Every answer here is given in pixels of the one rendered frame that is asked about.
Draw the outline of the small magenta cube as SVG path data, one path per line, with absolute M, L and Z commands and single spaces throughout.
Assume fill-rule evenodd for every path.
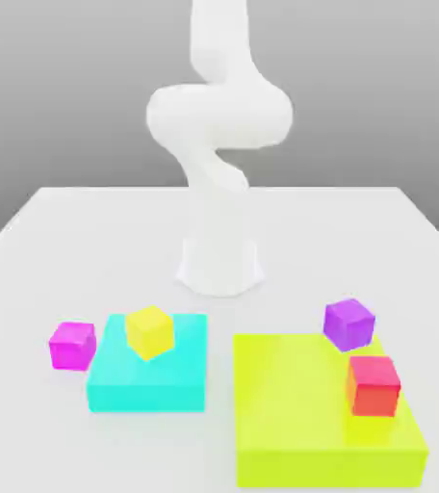
M 62 322 L 48 345 L 53 368 L 84 372 L 89 368 L 97 347 L 94 324 Z

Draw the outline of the small red cube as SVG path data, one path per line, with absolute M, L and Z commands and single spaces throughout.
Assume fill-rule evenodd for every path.
M 401 383 L 393 360 L 383 355 L 349 358 L 347 398 L 355 416 L 394 417 Z

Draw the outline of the small yellow cube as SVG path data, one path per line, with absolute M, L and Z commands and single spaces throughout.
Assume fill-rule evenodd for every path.
M 125 316 L 128 346 L 144 361 L 174 348 L 173 319 L 155 305 Z

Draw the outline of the large cyan box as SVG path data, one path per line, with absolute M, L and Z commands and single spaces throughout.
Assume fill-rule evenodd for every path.
M 108 318 L 90 365 L 92 412 L 202 412 L 205 409 L 208 318 L 172 316 L 175 346 L 149 361 L 128 345 L 125 317 Z

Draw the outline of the large lime yellow box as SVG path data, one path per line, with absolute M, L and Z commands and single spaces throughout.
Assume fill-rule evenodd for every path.
M 408 402 L 352 414 L 350 353 L 320 333 L 233 338 L 240 487 L 418 487 L 428 447 Z

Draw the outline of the small purple cube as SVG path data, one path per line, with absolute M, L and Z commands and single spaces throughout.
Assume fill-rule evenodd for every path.
M 355 298 L 325 307 L 323 334 L 342 352 L 368 346 L 373 339 L 375 315 Z

